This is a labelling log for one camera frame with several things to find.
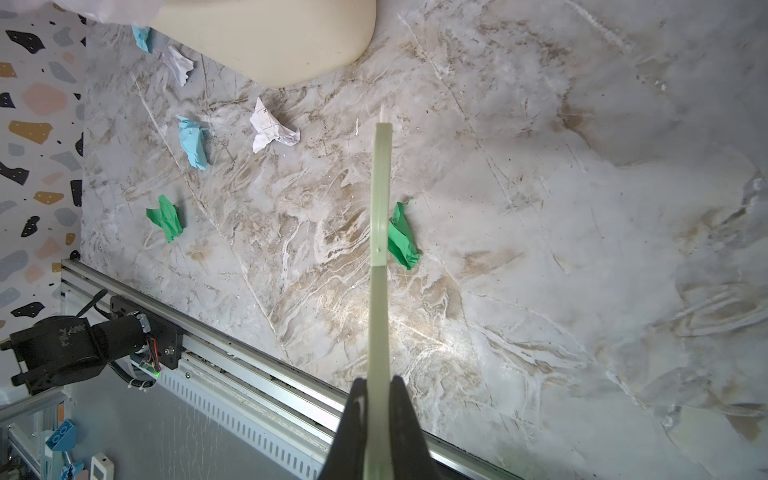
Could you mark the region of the green hand brush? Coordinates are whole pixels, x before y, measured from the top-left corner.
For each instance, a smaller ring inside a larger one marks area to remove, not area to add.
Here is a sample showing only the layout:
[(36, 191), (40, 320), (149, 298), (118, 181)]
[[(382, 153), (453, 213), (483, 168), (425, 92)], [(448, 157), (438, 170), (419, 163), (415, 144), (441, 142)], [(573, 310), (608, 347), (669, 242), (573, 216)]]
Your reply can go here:
[(384, 109), (376, 124), (371, 171), (370, 298), (365, 479), (392, 479), (389, 428), (390, 355), (387, 252), (392, 124)]

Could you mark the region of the cream trash bin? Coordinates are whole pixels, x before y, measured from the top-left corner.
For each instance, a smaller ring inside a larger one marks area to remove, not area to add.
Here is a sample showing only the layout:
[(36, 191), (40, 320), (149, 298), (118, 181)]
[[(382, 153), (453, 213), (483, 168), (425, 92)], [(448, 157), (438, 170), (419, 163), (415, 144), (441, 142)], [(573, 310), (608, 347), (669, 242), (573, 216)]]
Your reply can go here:
[(168, 1), (151, 26), (262, 86), (300, 84), (369, 46), (375, 0)]

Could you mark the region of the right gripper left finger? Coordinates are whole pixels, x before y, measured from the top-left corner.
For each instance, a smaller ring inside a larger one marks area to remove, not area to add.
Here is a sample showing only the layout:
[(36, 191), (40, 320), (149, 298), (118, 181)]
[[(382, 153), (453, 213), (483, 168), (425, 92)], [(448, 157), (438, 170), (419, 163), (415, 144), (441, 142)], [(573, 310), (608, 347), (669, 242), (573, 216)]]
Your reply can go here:
[(354, 380), (319, 480), (362, 480), (367, 442), (367, 381)]

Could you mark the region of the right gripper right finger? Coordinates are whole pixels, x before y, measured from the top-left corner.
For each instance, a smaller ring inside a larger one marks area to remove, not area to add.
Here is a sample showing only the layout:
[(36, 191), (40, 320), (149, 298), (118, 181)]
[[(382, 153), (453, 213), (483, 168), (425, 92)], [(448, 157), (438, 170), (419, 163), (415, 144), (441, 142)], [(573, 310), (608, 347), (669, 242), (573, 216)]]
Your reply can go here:
[(394, 479), (438, 480), (436, 463), (400, 376), (394, 376), (390, 383), (389, 418)]

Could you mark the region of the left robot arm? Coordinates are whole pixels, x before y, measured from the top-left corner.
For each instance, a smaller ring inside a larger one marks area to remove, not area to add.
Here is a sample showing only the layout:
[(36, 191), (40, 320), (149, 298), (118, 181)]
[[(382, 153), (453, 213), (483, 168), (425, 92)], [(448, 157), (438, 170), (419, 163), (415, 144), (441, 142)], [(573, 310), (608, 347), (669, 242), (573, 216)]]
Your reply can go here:
[(98, 376), (109, 367), (128, 386), (148, 389), (165, 369), (176, 369), (183, 330), (137, 303), (113, 296), (110, 308), (98, 292), (74, 315), (42, 319), (1, 342), (12, 351), (20, 372), (11, 378), (35, 396)]

